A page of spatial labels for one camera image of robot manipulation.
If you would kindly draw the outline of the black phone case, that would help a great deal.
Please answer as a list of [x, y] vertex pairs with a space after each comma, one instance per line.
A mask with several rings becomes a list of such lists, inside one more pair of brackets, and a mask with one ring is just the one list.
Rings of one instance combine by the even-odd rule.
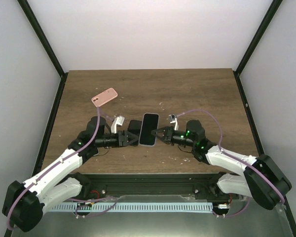
[[138, 133], [140, 135], [141, 127], [142, 127], [142, 121], [141, 120], [132, 119], [129, 122], [127, 131], [132, 132], [134, 134]]

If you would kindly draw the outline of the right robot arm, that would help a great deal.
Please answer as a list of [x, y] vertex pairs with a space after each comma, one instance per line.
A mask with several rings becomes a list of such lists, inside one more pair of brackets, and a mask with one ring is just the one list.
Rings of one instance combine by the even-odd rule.
[[272, 210], [278, 203], [284, 203], [285, 195], [292, 189], [290, 181], [270, 156], [247, 156], [226, 150], [206, 138], [198, 120], [188, 121], [185, 131], [166, 126], [151, 133], [165, 144], [191, 147], [191, 153], [199, 162], [229, 171], [209, 186], [213, 198], [220, 199], [225, 194], [247, 196], [261, 207]]

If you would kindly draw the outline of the pink phone case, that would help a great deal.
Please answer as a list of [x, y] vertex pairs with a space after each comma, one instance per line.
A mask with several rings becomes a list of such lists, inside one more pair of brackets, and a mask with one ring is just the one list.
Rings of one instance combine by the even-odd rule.
[[100, 94], [94, 96], [91, 99], [91, 102], [93, 103], [94, 106], [101, 107], [106, 103], [115, 99], [117, 96], [118, 96], [118, 93], [113, 88], [109, 88], [101, 92]]

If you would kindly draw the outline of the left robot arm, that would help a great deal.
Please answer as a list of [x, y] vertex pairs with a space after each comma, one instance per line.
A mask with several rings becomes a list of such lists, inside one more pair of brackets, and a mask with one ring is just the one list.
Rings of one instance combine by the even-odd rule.
[[142, 122], [131, 120], [127, 130], [118, 131], [124, 118], [116, 117], [109, 127], [103, 117], [92, 117], [86, 129], [68, 145], [48, 167], [24, 182], [12, 182], [6, 192], [2, 213], [9, 230], [16, 227], [32, 230], [44, 214], [67, 199], [86, 199], [90, 196], [89, 180], [71, 172], [98, 154], [98, 149], [121, 148], [137, 144]]

